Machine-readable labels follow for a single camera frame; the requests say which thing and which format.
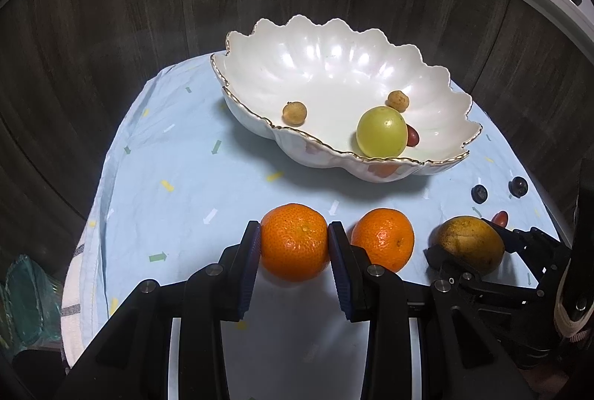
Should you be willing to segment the yellow mango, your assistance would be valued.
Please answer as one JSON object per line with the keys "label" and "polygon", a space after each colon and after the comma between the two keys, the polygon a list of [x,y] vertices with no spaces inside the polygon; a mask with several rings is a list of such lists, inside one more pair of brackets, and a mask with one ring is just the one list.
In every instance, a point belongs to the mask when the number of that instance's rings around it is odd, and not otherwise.
{"label": "yellow mango", "polygon": [[457,216],[439,225],[429,239],[460,261],[485,275],[498,269],[505,255],[505,243],[482,219]]}

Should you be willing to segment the orange mandarin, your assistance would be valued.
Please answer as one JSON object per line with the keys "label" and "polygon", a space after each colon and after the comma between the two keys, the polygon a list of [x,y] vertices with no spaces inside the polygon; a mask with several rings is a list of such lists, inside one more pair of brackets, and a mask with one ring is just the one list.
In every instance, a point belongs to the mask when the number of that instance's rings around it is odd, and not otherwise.
{"label": "orange mandarin", "polygon": [[263,266],[284,281],[313,279],[329,261],[327,223],[301,204],[269,211],[261,221],[261,241]]}
{"label": "orange mandarin", "polygon": [[356,223],[350,242],[363,248],[372,264],[399,272],[412,257],[415,233],[402,212],[378,208],[366,213]]}

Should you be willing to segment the dark red jujube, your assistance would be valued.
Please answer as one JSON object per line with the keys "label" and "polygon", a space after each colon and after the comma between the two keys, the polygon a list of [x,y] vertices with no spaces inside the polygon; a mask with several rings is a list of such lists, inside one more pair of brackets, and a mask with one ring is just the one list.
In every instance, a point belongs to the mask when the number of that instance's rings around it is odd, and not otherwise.
{"label": "dark red jujube", "polygon": [[417,130],[414,129],[412,126],[407,126],[408,131],[408,139],[407,139],[407,146],[408,147],[415,147],[420,143],[420,136],[417,133]]}

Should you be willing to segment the small brown longan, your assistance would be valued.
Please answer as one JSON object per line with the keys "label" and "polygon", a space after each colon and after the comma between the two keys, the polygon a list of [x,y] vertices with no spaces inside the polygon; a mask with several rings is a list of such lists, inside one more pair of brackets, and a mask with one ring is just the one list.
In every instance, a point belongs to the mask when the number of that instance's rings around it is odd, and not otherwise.
{"label": "small brown longan", "polygon": [[282,110],[282,119],[287,126],[302,126],[307,118],[307,108],[300,101],[287,102]]}

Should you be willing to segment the large dark grape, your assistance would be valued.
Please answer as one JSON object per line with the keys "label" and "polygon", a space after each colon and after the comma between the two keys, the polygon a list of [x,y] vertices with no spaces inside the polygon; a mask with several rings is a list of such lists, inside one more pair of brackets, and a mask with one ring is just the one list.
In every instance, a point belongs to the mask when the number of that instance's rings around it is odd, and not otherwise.
{"label": "large dark grape", "polygon": [[528,181],[520,176],[516,176],[509,181],[509,192],[512,197],[522,198],[529,191]]}

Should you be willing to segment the small dark blueberry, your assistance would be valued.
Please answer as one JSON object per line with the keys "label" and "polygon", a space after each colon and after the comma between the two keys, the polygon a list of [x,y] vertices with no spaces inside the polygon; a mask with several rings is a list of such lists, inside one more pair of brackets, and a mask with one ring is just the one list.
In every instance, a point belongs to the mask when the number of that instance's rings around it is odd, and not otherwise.
{"label": "small dark blueberry", "polygon": [[477,184],[471,189],[471,198],[476,204],[483,204],[488,198],[488,190],[484,185]]}

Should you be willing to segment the light blue patterned tablecloth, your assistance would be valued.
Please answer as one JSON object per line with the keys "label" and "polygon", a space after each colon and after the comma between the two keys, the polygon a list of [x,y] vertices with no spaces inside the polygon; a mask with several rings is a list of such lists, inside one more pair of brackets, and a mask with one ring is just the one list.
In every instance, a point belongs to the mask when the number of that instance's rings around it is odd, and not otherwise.
{"label": "light blue patterned tablecloth", "polygon": [[[461,215],[509,214],[509,226],[556,229],[536,187],[512,197],[524,176],[509,144],[479,108],[483,131],[469,156],[430,176],[387,184],[341,169],[293,162],[229,113],[208,56],[167,67],[126,113],[104,161],[96,197],[66,276],[61,336],[75,363],[94,335],[144,279],[187,280],[241,240],[246,225],[289,203],[350,228],[390,208],[413,225],[414,254],[402,278],[430,283],[424,256],[431,231]],[[476,204],[471,189],[484,185]],[[362,393],[369,327],[341,311],[330,270],[302,283],[260,271],[241,322],[222,325],[229,391],[235,399],[356,399]]]}

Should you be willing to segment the green round fruit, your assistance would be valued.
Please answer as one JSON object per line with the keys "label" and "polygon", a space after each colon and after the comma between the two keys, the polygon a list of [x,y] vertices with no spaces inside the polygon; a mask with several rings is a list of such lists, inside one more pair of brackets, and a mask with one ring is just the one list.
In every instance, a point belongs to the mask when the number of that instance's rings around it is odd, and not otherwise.
{"label": "green round fruit", "polygon": [[399,157],[406,148],[408,129],[396,109],[377,106],[359,119],[355,136],[358,147],[367,157],[391,159]]}

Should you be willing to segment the brown longan in bowl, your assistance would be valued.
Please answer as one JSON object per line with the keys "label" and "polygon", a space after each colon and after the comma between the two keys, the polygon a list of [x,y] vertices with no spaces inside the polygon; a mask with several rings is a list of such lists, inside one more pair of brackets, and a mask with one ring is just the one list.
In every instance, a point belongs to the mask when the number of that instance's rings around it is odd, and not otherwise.
{"label": "brown longan in bowl", "polygon": [[404,113],[410,105],[410,98],[402,90],[394,90],[386,98],[386,105],[396,109],[397,112]]}

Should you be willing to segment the white scalloped ceramic bowl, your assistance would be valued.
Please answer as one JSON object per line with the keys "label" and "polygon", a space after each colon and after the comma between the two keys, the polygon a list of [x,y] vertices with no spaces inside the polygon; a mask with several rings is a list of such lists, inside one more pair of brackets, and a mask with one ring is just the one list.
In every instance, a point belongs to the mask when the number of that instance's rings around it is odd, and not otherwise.
{"label": "white scalloped ceramic bowl", "polygon": [[[394,45],[379,29],[358,32],[338,18],[260,19],[248,35],[229,32],[210,64],[235,119],[304,167],[339,168],[370,183],[430,176],[466,159],[482,132],[469,118],[472,97],[454,89],[447,68],[426,64],[413,44]],[[420,143],[399,157],[367,157],[356,143],[358,121],[394,90],[410,98],[404,119]],[[302,126],[282,119],[292,101],[307,108]]]}

